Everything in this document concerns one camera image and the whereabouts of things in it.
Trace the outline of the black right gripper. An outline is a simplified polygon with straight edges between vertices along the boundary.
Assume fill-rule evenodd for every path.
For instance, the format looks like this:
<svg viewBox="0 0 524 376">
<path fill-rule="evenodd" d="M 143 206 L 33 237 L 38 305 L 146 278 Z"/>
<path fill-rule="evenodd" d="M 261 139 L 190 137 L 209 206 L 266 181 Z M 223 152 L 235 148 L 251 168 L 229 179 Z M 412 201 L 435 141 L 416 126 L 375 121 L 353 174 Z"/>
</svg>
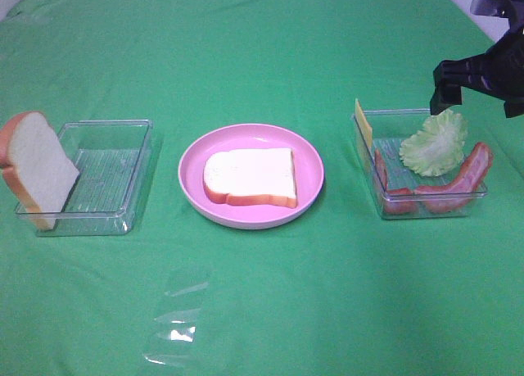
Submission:
<svg viewBox="0 0 524 376">
<path fill-rule="evenodd" d="M 444 60 L 433 70 L 433 77 L 432 116 L 461 105 L 463 88 L 502 100 L 508 118 L 522 115 L 523 9 L 517 20 L 509 20 L 507 32 L 488 50 L 461 60 Z"/>
</svg>

